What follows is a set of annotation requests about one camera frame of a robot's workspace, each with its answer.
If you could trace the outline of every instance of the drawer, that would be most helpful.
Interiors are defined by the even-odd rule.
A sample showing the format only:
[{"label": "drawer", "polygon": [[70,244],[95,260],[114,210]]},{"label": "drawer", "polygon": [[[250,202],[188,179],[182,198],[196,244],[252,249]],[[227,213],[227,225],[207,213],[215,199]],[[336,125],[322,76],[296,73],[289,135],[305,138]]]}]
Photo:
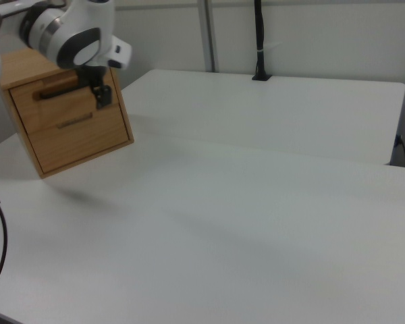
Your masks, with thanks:
[{"label": "drawer", "polygon": [[119,105],[56,123],[28,138],[44,173],[129,140]]},{"label": "drawer", "polygon": [[[104,83],[112,89],[112,105],[118,104],[110,70],[105,74]],[[88,86],[51,99],[41,99],[41,93],[56,92],[77,84],[78,77],[75,71],[70,70],[11,89],[12,99],[27,134],[94,113],[97,110],[96,99]]]}]

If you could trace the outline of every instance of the wooden drawer box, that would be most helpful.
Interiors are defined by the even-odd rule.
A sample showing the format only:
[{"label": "wooden drawer box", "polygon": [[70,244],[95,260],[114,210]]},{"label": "wooden drawer box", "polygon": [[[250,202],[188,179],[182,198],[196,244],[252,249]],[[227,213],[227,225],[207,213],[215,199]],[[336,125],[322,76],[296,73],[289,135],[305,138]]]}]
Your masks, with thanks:
[{"label": "wooden drawer box", "polygon": [[114,71],[104,77],[112,104],[97,109],[89,87],[43,99],[42,94],[77,85],[75,71],[61,70],[31,49],[4,55],[2,61],[1,89],[40,177],[133,143]]}]

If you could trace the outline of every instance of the white table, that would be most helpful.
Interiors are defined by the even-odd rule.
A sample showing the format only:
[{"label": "white table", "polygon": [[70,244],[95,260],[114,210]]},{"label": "white table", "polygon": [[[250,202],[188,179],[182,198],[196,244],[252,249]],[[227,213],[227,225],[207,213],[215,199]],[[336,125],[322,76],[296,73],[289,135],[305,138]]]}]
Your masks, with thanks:
[{"label": "white table", "polygon": [[0,144],[0,313],[405,323],[404,168],[156,134],[127,106],[133,145],[46,180]]},{"label": "white table", "polygon": [[388,164],[405,85],[153,70],[123,91],[139,130]]}]

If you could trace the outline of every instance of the drawer handle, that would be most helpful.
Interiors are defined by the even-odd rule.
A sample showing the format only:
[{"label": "drawer handle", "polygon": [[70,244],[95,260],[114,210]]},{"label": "drawer handle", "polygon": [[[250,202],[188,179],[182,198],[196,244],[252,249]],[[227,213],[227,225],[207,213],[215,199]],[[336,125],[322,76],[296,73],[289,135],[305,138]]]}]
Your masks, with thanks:
[{"label": "drawer handle", "polygon": [[62,128],[71,126],[71,125],[75,125],[77,123],[83,122],[84,120],[89,120],[93,118],[93,113],[87,113],[86,115],[83,115],[81,117],[75,118],[75,119],[71,119],[71,120],[67,120],[63,123],[57,124],[57,128],[60,130]]},{"label": "drawer handle", "polygon": [[80,90],[82,88],[85,88],[86,86],[88,86],[88,84],[79,84],[77,86],[71,86],[69,88],[59,90],[59,91],[55,91],[55,92],[50,92],[50,93],[41,92],[39,94],[39,98],[41,98],[43,100],[51,99],[51,98],[54,98],[54,97],[64,95],[65,93],[69,93],[69,92],[72,92],[72,91],[75,91],[75,90]]},{"label": "drawer handle", "polygon": [[106,71],[107,68],[103,66],[79,67],[76,69],[76,75],[78,77],[77,85],[50,93],[41,92],[39,97],[40,99],[51,99],[89,86],[94,98],[96,99],[96,108],[101,109],[113,102],[111,87],[103,83],[103,76]]}]

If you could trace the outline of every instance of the wall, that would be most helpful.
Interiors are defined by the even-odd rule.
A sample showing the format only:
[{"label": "wall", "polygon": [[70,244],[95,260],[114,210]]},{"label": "wall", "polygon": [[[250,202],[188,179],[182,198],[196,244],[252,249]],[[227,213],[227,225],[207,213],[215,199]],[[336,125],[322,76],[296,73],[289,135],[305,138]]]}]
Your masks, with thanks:
[{"label": "wall", "polygon": [[[213,2],[218,69],[252,74],[253,8],[228,2]],[[280,43],[265,54],[268,72],[405,83],[405,3],[265,5],[263,15],[265,42]],[[405,142],[405,107],[400,133]],[[401,153],[396,165],[404,164]]]}]

